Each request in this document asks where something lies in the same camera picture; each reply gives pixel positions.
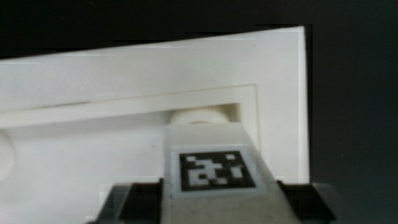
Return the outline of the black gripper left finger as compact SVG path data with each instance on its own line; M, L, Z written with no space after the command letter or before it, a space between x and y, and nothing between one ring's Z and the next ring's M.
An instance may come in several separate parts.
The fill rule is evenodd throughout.
M163 179L115 184L97 217L86 224L159 224Z

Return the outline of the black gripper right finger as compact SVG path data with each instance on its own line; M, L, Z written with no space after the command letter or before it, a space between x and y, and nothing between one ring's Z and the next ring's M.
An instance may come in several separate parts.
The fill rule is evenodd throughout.
M335 224L337 216L312 184L276 181L289 207L301 224Z

